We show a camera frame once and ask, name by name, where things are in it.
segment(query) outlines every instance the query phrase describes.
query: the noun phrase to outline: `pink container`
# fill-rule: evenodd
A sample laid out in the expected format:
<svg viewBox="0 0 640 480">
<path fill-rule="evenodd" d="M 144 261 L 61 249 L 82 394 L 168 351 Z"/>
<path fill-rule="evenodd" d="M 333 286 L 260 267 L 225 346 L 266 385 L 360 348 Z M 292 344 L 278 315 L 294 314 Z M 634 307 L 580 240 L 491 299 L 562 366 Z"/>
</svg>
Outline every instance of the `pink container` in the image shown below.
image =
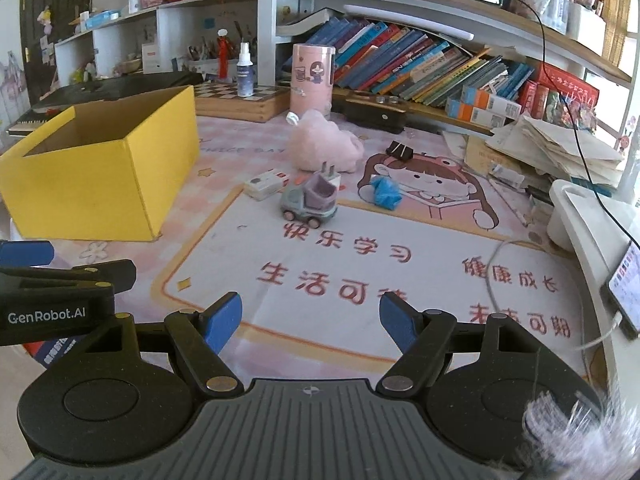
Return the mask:
<svg viewBox="0 0 640 480">
<path fill-rule="evenodd" d="M 290 110 L 298 117 L 314 108 L 322 115 L 331 112 L 334 89 L 335 49 L 332 46 L 295 44 L 291 73 Z"/>
</svg>

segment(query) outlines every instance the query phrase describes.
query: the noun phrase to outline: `cartoon girl illustration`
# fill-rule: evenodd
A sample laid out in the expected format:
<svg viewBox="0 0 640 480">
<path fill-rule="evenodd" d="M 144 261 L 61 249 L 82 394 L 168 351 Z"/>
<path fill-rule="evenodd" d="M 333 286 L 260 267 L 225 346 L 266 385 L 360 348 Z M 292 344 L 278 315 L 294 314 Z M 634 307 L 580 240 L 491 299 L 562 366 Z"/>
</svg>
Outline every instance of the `cartoon girl illustration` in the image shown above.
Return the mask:
<svg viewBox="0 0 640 480">
<path fill-rule="evenodd" d="M 385 153 L 373 155 L 358 183 L 358 195 L 366 202 L 373 202 L 374 189 L 369 183 L 375 175 L 390 177 L 402 195 L 427 206 L 433 219 L 462 220 L 482 229 L 498 225 L 498 215 L 478 180 L 454 160 L 415 154 L 403 162 Z"/>
<path fill-rule="evenodd" d="M 322 82 L 322 76 L 324 75 L 324 65 L 321 61 L 314 61 L 309 67 L 309 75 L 311 76 L 311 82 L 319 85 Z"/>
</svg>

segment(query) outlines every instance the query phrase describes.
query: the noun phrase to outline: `dark wooden door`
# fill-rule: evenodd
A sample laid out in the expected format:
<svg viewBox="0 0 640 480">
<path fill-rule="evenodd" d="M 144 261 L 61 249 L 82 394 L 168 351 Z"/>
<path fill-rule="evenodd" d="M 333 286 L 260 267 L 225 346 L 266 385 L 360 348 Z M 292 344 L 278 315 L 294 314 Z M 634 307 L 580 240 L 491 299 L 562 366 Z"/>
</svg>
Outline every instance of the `dark wooden door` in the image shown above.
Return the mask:
<svg viewBox="0 0 640 480">
<path fill-rule="evenodd" d="M 90 10 L 90 0 L 20 0 L 20 37 L 31 105 L 35 105 L 49 91 L 56 73 L 55 66 L 42 62 L 40 49 L 44 27 L 37 18 L 47 5 L 51 9 L 53 26 L 49 43 L 57 43 L 71 37 L 75 27 L 69 25 L 69 22 L 76 19 L 80 12 Z"/>
</svg>

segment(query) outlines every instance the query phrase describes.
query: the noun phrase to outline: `blue plastic bag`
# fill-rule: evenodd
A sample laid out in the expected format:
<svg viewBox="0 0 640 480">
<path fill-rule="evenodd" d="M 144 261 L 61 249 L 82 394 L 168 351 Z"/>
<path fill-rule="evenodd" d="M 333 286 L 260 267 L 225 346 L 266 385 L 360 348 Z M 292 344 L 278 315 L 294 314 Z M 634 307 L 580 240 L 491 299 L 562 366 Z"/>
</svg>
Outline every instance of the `blue plastic bag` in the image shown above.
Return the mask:
<svg viewBox="0 0 640 480">
<path fill-rule="evenodd" d="M 374 203 L 385 209 L 393 211 L 402 200 L 398 184 L 388 176 L 377 175 L 371 179 L 370 184 L 374 187 Z"/>
</svg>

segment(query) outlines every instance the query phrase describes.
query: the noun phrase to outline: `red box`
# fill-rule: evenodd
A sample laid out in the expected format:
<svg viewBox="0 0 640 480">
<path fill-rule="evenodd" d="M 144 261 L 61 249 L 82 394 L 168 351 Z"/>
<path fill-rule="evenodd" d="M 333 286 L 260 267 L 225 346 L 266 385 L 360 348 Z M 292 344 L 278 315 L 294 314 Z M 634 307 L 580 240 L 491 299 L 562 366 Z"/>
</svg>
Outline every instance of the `red box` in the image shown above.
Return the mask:
<svg viewBox="0 0 640 480">
<path fill-rule="evenodd" d="M 549 88 L 538 85 L 536 95 L 533 99 L 533 109 L 531 117 L 534 119 L 543 119 L 545 117 L 546 100 L 549 98 Z"/>
<path fill-rule="evenodd" d="M 577 99 L 591 108 L 595 108 L 595 105 L 598 104 L 600 90 L 591 86 L 589 83 L 573 74 L 569 74 L 565 70 L 549 65 L 549 63 L 546 63 L 546 72 L 548 72 L 549 77 L 551 77 L 553 82 L 549 81 L 545 71 L 542 70 L 542 63 L 539 64 L 535 71 L 533 81 L 539 85 L 546 86 L 551 90 L 556 90 L 554 87 L 555 83 L 556 86 L 558 86 L 560 93 L 565 97 Z"/>
<path fill-rule="evenodd" d="M 533 81 L 527 81 L 520 90 L 520 97 L 518 98 L 518 104 L 522 107 L 522 113 L 533 110 L 533 101 L 536 98 L 536 90 L 538 89 L 538 83 Z"/>
</svg>

